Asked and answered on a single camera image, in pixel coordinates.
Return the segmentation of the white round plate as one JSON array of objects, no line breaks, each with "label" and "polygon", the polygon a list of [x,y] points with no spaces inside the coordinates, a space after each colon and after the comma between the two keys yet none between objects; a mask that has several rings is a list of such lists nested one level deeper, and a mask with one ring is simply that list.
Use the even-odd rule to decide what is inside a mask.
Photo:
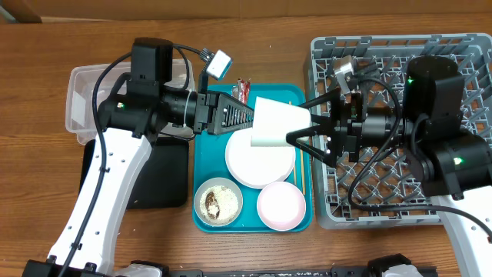
[{"label": "white round plate", "polygon": [[251,128],[236,131],[227,142],[225,162],[231,175],[253,189],[287,179],[294,169],[294,148],[251,146],[251,134]]}]

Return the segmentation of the red silver snack wrapper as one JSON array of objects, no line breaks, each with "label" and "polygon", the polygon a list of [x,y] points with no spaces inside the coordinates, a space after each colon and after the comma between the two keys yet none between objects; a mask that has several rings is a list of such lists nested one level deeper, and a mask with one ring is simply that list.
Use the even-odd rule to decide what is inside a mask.
[{"label": "red silver snack wrapper", "polygon": [[237,84],[232,88],[231,94],[238,101],[247,104],[250,90],[251,82],[249,80],[239,78],[237,80]]}]

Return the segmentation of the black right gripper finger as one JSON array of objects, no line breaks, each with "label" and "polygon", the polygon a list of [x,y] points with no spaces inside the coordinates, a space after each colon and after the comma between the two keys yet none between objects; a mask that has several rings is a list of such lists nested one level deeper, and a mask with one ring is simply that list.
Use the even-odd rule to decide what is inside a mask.
[{"label": "black right gripper finger", "polygon": [[[327,138],[325,150],[316,148],[310,144],[313,137],[320,136]],[[321,125],[303,128],[286,134],[286,142],[297,149],[309,154],[312,158],[328,165],[335,167],[339,156],[339,134],[331,132]]]},{"label": "black right gripper finger", "polygon": [[[337,112],[338,109],[340,108],[340,96],[341,96],[341,89],[335,88],[333,90],[330,90],[329,92],[324,93],[323,95],[318,96],[317,98],[313,98],[312,100],[300,104],[299,107],[310,109],[312,107],[321,104],[330,103],[331,105],[334,105],[335,111]],[[323,116],[323,115],[311,114],[311,121],[317,124],[337,124],[339,118],[338,115]]]}]

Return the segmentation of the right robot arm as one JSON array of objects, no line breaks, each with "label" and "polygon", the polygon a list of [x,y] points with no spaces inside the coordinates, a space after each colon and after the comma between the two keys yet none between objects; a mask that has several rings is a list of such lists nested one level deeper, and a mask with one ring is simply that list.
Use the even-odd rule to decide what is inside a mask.
[{"label": "right robot arm", "polygon": [[350,56],[334,66],[337,87],[305,103],[328,104],[327,115],[313,115],[312,126],[287,134],[290,145],[325,165],[348,154],[357,162],[372,147],[371,163],[403,149],[426,204],[351,201],[365,212],[436,212],[464,276],[491,274],[491,148],[462,127],[465,79],[457,64],[440,56],[407,63],[403,97],[382,81],[375,63],[359,66]]}]

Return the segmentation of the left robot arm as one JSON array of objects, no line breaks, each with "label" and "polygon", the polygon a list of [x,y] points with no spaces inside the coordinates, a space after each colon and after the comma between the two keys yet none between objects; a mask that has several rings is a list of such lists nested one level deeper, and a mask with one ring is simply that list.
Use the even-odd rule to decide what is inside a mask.
[{"label": "left robot arm", "polygon": [[91,103],[97,132],[87,175],[71,216],[44,262],[27,262],[26,276],[111,276],[121,220],[161,130],[172,123],[194,134],[222,135],[251,127],[258,117],[232,96],[208,89],[221,80],[231,57],[199,52],[204,62],[198,90],[172,88],[174,52],[184,45],[161,38],[135,39],[109,96]]}]

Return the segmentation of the pink bowl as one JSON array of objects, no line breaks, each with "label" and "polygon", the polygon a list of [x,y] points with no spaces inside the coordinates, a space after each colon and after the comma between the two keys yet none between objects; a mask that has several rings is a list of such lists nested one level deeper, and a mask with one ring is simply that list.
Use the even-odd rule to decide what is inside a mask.
[{"label": "pink bowl", "polygon": [[289,182],[273,182],[259,193],[257,211],[260,220],[267,227],[286,232],[302,222],[307,204],[297,186]]}]

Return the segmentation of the white paper cup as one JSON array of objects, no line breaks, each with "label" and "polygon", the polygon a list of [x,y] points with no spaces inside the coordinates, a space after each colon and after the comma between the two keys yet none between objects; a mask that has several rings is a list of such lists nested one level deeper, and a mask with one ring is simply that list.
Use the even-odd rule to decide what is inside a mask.
[{"label": "white paper cup", "polygon": [[254,106],[254,121],[251,146],[287,147],[287,134],[311,127],[308,109],[268,98],[257,97]]}]

